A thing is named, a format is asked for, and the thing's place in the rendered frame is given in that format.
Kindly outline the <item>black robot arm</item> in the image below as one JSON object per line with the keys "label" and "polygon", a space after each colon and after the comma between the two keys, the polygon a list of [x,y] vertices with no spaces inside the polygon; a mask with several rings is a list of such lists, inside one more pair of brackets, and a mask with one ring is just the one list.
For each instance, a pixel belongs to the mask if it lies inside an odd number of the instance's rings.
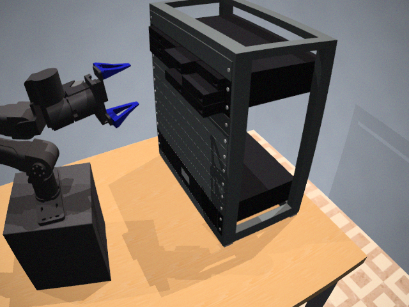
{"label": "black robot arm", "polygon": [[[66,97],[89,88],[84,80],[62,85],[56,68],[31,74],[24,86],[30,102],[0,106],[0,134],[12,139],[31,139],[40,135],[46,124],[56,131],[74,123],[73,115],[77,112],[72,111]],[[58,157],[59,149],[50,141],[0,138],[0,164],[29,176],[27,181],[35,190],[40,226],[65,220],[59,173],[55,167]]]}

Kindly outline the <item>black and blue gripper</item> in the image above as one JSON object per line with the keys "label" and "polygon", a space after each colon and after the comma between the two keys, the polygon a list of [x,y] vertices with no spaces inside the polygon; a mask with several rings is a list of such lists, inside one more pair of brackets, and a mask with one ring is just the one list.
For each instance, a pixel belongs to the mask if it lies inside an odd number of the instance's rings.
{"label": "black and blue gripper", "polygon": [[[84,79],[89,88],[66,97],[66,100],[69,103],[72,111],[76,110],[77,112],[77,114],[73,115],[73,119],[75,119],[75,122],[95,113],[95,116],[98,118],[102,125],[108,123],[109,125],[113,125],[118,128],[123,123],[125,118],[139,105],[139,103],[131,102],[128,104],[123,104],[121,106],[106,109],[104,102],[107,102],[108,98],[103,80],[114,74],[117,74],[122,70],[125,70],[128,67],[131,67],[131,64],[93,64],[93,71],[98,79],[90,80],[92,76],[90,74],[85,75]],[[118,113],[122,112],[125,109],[127,110],[117,116]]]}

